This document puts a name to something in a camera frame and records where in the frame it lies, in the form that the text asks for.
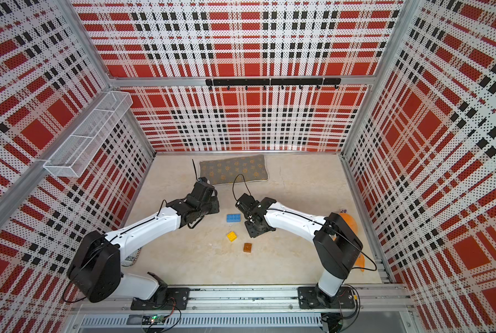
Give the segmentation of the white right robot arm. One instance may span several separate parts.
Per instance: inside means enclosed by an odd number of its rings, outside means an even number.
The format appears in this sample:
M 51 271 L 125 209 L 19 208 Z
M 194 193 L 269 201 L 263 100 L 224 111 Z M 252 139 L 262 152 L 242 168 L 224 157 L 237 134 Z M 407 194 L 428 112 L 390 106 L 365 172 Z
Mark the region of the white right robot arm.
M 315 216 L 288 208 L 273 198 L 257 201 L 249 194 L 236 200 L 249 236 L 285 230 L 314 244 L 323 267 L 319 293 L 335 298 L 362 253 L 363 244 L 342 214 Z

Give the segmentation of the blue lego brick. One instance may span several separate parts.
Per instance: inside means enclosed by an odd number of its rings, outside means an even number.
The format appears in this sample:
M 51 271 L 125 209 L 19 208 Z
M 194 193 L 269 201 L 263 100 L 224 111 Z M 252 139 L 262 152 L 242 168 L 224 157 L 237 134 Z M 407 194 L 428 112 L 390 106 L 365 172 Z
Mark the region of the blue lego brick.
M 240 223 L 241 215 L 240 214 L 228 214 L 227 215 L 227 223 Z

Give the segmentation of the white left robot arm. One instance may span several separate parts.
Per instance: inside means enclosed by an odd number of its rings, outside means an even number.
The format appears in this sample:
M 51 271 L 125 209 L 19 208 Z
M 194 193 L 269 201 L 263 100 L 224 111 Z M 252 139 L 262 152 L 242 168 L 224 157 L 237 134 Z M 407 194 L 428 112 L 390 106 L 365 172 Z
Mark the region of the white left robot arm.
M 74 255 L 67 277 L 91 303 L 118 296 L 163 305 L 167 299 L 166 282 L 150 272 L 146 276 L 123 273 L 123 262 L 159 237 L 183 227 L 193 229 L 205 216 L 219 211 L 217 190 L 206 178 L 198 178 L 191 193 L 169 203 L 162 201 L 159 211 L 151 216 L 109 233 L 88 233 Z

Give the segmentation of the orange translucent lego piece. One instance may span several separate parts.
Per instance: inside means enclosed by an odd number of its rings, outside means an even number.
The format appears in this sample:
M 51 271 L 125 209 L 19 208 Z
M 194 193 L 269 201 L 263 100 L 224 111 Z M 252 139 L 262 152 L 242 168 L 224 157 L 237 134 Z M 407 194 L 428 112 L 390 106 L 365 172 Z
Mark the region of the orange translucent lego piece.
M 251 243 L 244 243 L 243 252 L 244 253 L 251 253 L 252 252 L 252 244 Z

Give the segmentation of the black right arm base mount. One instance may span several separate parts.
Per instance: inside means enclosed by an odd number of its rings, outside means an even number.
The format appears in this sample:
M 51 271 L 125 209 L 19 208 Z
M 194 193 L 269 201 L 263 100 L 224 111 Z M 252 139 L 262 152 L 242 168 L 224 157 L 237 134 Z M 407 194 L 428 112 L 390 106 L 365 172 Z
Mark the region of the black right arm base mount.
M 318 286 L 298 287 L 297 295 L 301 309 L 354 309 L 355 298 L 350 287 L 341 287 L 335 296 L 328 296 Z

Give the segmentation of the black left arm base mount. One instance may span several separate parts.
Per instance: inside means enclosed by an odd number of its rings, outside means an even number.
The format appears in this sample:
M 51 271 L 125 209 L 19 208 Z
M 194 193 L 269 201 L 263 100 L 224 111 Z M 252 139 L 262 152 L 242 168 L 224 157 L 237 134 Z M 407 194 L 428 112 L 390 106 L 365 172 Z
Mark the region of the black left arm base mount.
M 151 298 L 147 300 L 134 298 L 131 304 L 131 310 L 165 309 L 168 305 L 174 305 L 180 310 L 186 309 L 191 292 L 190 288 L 169 287 L 168 284 L 155 273 L 148 272 L 147 274 L 155 279 L 159 286 Z

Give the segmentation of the yellow lego brick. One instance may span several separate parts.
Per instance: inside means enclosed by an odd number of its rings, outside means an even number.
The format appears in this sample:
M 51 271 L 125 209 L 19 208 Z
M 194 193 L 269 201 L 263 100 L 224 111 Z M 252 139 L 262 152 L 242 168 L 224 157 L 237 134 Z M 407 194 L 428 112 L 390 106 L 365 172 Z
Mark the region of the yellow lego brick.
M 227 239 L 230 241 L 230 242 L 233 242 L 237 239 L 237 234 L 235 234 L 234 232 L 230 232 L 227 234 Z

